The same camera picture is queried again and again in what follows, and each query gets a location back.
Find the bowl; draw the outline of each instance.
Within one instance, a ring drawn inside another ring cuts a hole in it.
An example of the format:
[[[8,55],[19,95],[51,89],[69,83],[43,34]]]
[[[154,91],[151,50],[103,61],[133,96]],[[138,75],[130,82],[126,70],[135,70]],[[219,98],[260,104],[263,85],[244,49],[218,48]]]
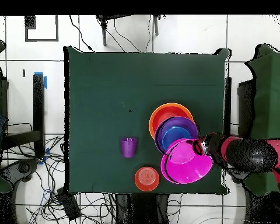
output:
[[[202,179],[211,170],[212,158],[194,152],[189,139],[179,139],[163,155],[160,168],[166,180],[175,184],[190,184]]]
[[[153,191],[159,181],[159,174],[152,167],[142,167],[135,174],[135,184],[141,191]]]
[[[186,117],[194,122],[192,114],[183,105],[178,103],[166,103],[159,106],[155,111],[153,111],[149,119],[149,132],[152,138],[155,138],[155,132],[158,126],[166,119],[170,117]]]
[[[164,120],[157,128],[155,134],[155,145],[163,154],[169,145],[180,138],[197,138],[196,125],[185,117],[171,117]]]

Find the chair leg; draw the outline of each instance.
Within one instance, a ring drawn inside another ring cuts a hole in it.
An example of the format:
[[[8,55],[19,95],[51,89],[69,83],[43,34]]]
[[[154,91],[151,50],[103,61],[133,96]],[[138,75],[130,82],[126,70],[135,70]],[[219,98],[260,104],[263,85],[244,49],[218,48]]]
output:
[[[0,224],[18,224],[16,218],[16,191],[21,181],[36,171],[38,159],[23,159],[0,170],[0,175],[12,184],[9,193],[0,193]]]
[[[158,28],[158,24],[157,24],[158,19],[155,15],[153,16],[153,23],[155,24],[156,35],[158,36],[159,35],[159,28]]]
[[[101,20],[101,32],[103,34],[103,45],[107,45],[107,39],[106,39],[106,29],[107,29],[107,23],[105,20]]]

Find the metal stand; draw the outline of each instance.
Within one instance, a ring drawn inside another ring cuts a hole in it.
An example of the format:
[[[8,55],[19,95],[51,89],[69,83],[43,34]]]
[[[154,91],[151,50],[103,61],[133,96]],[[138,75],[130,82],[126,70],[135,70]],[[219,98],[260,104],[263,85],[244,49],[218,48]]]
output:
[[[157,16],[160,16],[160,15],[153,15],[153,24],[155,25],[156,35],[158,36],[159,28],[158,28],[158,24],[157,24],[158,23]]]
[[[101,33],[103,35],[103,45],[107,45],[107,38],[106,38],[106,30],[107,30],[107,20],[113,20],[116,18],[121,18],[121,17],[126,17],[126,16],[131,16],[131,15],[96,15],[96,18],[100,21],[101,25]],[[159,35],[159,28],[158,28],[158,19],[160,20],[161,15],[153,15],[153,25],[155,25],[155,30],[156,30],[156,35]]]
[[[3,115],[7,117],[8,82],[2,81]],[[18,134],[7,134],[3,137],[1,149],[10,149],[34,142],[35,154],[38,158],[44,156],[44,78],[43,75],[33,75],[33,131]]]

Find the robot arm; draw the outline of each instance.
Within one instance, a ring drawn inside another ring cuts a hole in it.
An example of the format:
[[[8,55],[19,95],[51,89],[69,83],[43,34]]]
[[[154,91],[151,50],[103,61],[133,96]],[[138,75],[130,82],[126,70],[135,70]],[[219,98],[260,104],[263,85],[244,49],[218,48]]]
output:
[[[227,162],[241,172],[275,171],[280,176],[280,139],[243,139],[211,133],[200,141],[204,153],[217,164]]]

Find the orange bowl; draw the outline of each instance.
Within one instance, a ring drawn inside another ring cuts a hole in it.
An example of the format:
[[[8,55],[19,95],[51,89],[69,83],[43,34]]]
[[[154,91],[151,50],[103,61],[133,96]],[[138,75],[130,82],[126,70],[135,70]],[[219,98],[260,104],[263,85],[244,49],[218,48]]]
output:
[[[135,174],[135,184],[141,191],[153,191],[159,181],[159,174],[152,167],[142,167]]]
[[[193,123],[195,123],[190,111],[178,103],[166,103],[153,111],[148,124],[149,132],[152,138],[155,138],[156,129],[164,120],[177,116],[189,118]]]

